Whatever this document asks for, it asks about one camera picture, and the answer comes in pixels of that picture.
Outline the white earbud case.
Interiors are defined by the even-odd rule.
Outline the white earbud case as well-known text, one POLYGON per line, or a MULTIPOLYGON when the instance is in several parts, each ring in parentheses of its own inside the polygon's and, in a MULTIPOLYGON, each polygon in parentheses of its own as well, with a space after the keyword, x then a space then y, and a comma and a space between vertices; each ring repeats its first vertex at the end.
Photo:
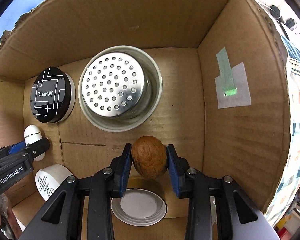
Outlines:
POLYGON ((26 146, 42 139, 40 129, 36 125, 29 125, 24 131, 24 141, 26 146))

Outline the plaid tablecloth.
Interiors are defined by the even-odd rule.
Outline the plaid tablecloth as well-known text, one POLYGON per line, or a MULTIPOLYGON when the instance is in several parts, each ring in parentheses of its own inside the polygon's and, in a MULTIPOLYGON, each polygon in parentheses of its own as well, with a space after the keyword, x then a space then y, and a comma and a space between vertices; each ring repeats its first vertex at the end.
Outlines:
POLYGON ((290 146, 283 175, 270 202, 265 218, 271 226, 284 216, 300 187, 300 51, 285 36, 288 53, 286 76, 290 104, 290 146))

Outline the small barbell on floor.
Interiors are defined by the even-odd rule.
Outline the small barbell on floor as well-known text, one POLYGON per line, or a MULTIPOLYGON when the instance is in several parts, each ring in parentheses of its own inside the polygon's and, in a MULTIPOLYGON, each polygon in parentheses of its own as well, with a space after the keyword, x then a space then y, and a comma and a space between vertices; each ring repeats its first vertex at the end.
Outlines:
POLYGON ((281 27, 286 26, 291 31, 296 29, 296 21, 291 17, 285 20, 282 17, 280 9, 276 5, 266 5, 265 3, 261 2, 261 0, 256 0, 256 1, 268 13, 270 13, 272 18, 274 18, 281 27))

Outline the blue folded mat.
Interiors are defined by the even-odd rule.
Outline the blue folded mat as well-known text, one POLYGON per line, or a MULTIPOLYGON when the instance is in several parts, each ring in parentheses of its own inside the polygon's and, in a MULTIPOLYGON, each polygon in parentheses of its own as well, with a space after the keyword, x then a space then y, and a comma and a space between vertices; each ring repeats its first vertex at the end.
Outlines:
POLYGON ((0 38, 5 30, 12 31, 21 15, 30 12, 45 0, 13 0, 0 16, 0 38))

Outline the brown walnut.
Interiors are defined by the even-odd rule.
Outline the brown walnut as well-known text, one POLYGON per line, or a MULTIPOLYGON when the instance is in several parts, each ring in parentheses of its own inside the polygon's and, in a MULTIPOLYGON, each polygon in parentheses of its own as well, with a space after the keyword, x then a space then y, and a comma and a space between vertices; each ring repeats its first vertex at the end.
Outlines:
POLYGON ((138 138, 131 150, 136 171, 144 178, 156 179, 167 170, 166 147, 153 136, 138 138))

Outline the metal perforated strainer jar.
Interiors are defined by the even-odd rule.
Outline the metal perforated strainer jar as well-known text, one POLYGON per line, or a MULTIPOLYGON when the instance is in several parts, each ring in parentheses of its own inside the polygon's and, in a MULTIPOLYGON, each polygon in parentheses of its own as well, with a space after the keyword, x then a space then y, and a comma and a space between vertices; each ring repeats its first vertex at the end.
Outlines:
POLYGON ((133 46, 114 46, 94 56, 78 83, 78 101, 91 124, 107 132, 125 132, 145 122, 163 89, 154 59, 133 46))

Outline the white round labelled jar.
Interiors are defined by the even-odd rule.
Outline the white round labelled jar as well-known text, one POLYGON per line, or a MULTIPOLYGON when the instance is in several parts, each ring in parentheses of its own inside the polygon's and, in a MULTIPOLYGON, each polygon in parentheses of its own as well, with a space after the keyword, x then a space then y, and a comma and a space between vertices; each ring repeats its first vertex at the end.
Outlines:
POLYGON ((35 175, 35 183, 43 200, 47 201, 61 183, 73 174, 65 166, 54 164, 39 170, 35 175))

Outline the black round ME tin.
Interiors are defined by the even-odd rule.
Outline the black round ME tin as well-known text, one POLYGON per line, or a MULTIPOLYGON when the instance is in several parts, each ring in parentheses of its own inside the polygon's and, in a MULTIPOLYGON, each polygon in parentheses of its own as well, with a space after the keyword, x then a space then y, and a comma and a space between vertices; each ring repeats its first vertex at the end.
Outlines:
POLYGON ((42 123, 58 123, 73 110, 76 90, 70 75, 56 67, 43 70, 31 88, 32 115, 42 123))

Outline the open cardboard box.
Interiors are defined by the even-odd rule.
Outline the open cardboard box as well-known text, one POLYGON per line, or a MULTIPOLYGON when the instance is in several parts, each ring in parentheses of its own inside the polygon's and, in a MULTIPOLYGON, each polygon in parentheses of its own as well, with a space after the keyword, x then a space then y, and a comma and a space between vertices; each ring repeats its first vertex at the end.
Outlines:
POLYGON ((56 67, 72 76, 76 105, 53 152, 77 155, 97 168, 64 182, 22 239, 80 239, 84 197, 88 236, 133 238, 102 218, 109 206, 98 185, 101 160, 124 147, 125 135, 152 133, 229 190, 219 225, 229 239, 277 239, 263 212, 288 158, 290 105, 287 52, 273 20, 255 0, 46 0, 22 16, 0 46, 0 144, 21 128, 43 94, 57 105, 56 67), (93 121, 127 133, 102 131, 93 121))

